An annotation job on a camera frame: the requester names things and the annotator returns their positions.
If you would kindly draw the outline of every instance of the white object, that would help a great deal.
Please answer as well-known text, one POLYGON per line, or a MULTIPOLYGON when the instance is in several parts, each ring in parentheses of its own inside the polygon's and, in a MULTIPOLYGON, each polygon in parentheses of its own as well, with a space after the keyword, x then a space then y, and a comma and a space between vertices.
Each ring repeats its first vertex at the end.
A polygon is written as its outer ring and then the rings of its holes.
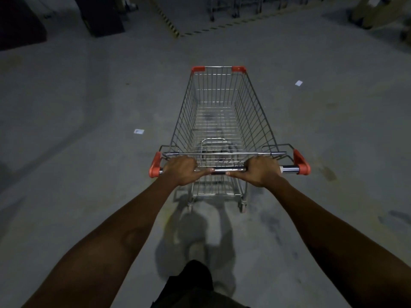
POLYGON ((376 7, 381 0, 368 0, 368 5, 370 5, 371 7, 376 7))

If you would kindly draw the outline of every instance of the hand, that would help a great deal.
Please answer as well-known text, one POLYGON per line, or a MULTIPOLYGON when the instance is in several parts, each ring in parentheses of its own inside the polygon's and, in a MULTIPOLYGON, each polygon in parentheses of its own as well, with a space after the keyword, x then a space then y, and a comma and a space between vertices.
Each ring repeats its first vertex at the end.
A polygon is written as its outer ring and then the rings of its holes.
POLYGON ((186 155, 171 158, 166 166, 163 168, 163 174, 160 176, 167 176, 167 179, 172 180, 177 186, 185 186, 189 183, 195 182, 200 177, 209 175, 214 170, 208 168, 202 171, 195 172, 197 161, 186 155))
POLYGON ((242 179, 256 187, 267 186, 268 181, 280 177, 281 170, 277 160, 272 157, 256 156, 245 161, 247 171, 227 172, 226 175, 242 179))

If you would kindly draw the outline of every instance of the gray floor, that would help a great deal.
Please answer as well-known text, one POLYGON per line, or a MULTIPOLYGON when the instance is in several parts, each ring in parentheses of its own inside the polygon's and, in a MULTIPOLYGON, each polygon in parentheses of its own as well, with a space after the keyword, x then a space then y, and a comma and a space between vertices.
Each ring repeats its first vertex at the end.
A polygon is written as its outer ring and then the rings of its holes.
MULTIPOLYGON (((2 52, 0 306, 22 305, 73 244, 151 183, 193 65, 245 65, 277 140, 312 165, 292 184, 411 265, 411 54, 396 25, 345 23, 348 5, 180 40, 144 3, 125 34, 101 39, 67 12, 46 21, 47 43, 2 52)), ((202 237, 214 279, 244 305, 347 307, 266 192, 252 190, 245 214, 201 202, 189 216, 184 204, 180 191, 167 201, 113 307, 149 306, 202 237)))

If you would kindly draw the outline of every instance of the person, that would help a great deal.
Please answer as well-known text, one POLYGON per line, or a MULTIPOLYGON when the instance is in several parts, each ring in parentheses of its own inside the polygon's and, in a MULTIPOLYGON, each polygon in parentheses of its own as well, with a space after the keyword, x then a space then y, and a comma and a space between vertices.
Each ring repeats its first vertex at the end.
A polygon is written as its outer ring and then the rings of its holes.
MULTIPOLYGON (((23 307, 110 307, 174 188, 213 171, 196 167, 187 156, 168 161, 151 186, 63 256, 23 307)), ((275 159, 253 157, 246 167, 245 172, 227 175, 267 188, 277 198, 317 264, 351 306, 411 307, 411 268, 403 261, 296 190, 281 177, 275 159)), ((192 260, 181 274, 169 278, 152 307, 244 306, 214 292, 207 267, 192 260)))

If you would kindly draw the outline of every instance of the person's right arm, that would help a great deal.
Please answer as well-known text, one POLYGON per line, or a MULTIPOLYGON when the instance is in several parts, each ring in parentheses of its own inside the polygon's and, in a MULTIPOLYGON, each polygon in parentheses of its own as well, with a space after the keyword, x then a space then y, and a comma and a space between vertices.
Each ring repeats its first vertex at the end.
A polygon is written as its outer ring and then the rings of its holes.
POLYGON ((228 172, 267 188, 290 215, 308 250, 353 307, 411 307, 411 268, 280 176, 276 160, 254 157, 228 172))

